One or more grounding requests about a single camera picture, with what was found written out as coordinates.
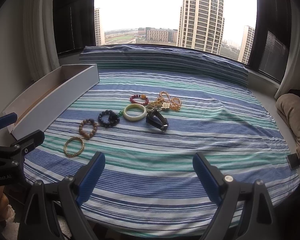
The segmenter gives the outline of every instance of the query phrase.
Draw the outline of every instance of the blue gripper pad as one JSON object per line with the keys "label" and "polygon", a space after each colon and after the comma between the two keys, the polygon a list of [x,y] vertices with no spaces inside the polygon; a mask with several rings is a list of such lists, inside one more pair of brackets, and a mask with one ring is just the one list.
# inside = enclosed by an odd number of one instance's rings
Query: blue gripper pad
{"label": "blue gripper pad", "polygon": [[193,156],[192,165],[210,201],[219,206],[222,202],[219,185],[198,154]]}
{"label": "blue gripper pad", "polygon": [[10,124],[13,124],[17,121],[18,116],[16,113],[7,114],[5,116],[0,117],[0,130],[2,128],[7,127]]}
{"label": "blue gripper pad", "polygon": [[86,165],[90,166],[90,169],[78,185],[78,194],[76,199],[78,206],[81,206],[84,202],[88,201],[106,165],[106,158],[103,153],[100,153],[95,160],[91,159],[91,161]]}

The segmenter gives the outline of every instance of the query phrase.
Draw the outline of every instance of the sky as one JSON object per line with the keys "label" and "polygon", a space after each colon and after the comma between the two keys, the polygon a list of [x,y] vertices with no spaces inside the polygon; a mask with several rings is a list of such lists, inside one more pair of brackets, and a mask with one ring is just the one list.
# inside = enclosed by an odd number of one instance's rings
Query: sky
{"label": "sky", "polygon": [[[182,0],[94,0],[105,31],[139,27],[178,29]],[[224,0],[223,39],[242,41],[245,25],[255,27],[257,0]]]}

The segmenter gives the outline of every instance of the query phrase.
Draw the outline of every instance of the green field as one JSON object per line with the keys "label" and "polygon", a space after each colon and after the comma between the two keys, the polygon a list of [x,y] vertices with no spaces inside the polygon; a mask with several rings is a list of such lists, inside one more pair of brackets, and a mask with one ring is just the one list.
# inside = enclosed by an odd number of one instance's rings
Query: green field
{"label": "green field", "polygon": [[132,40],[134,38],[135,38],[134,36],[117,36],[117,37],[105,39],[105,42],[115,41],[115,40]]}

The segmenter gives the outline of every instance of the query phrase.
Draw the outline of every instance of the metal screw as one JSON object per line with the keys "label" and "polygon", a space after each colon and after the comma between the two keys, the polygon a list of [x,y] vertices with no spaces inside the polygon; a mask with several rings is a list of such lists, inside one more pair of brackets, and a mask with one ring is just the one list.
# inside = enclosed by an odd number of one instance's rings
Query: metal screw
{"label": "metal screw", "polygon": [[35,186],[40,186],[42,184],[42,180],[36,180],[35,182],[34,182],[34,185]]}
{"label": "metal screw", "polygon": [[18,166],[19,162],[16,161],[16,160],[13,160],[13,161],[11,162],[11,164],[12,164],[12,166]]}
{"label": "metal screw", "polygon": [[257,183],[258,185],[260,185],[260,186],[263,185],[263,181],[262,181],[261,179],[257,179],[257,180],[256,180],[256,183]]}
{"label": "metal screw", "polygon": [[226,180],[227,182],[232,182],[232,181],[233,181],[233,178],[232,178],[232,176],[230,176],[230,175],[226,175],[226,176],[225,176],[225,180]]}
{"label": "metal screw", "polygon": [[74,178],[73,176],[65,176],[66,181],[72,181]]}

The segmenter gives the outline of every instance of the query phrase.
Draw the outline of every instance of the white box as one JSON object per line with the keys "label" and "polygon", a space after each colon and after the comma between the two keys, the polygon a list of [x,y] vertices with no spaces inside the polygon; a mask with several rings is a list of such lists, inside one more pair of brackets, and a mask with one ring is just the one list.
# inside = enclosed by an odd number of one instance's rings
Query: white box
{"label": "white box", "polygon": [[36,130],[45,131],[63,111],[99,83],[95,64],[62,65],[18,96],[4,111],[18,120],[8,130],[17,139]]}

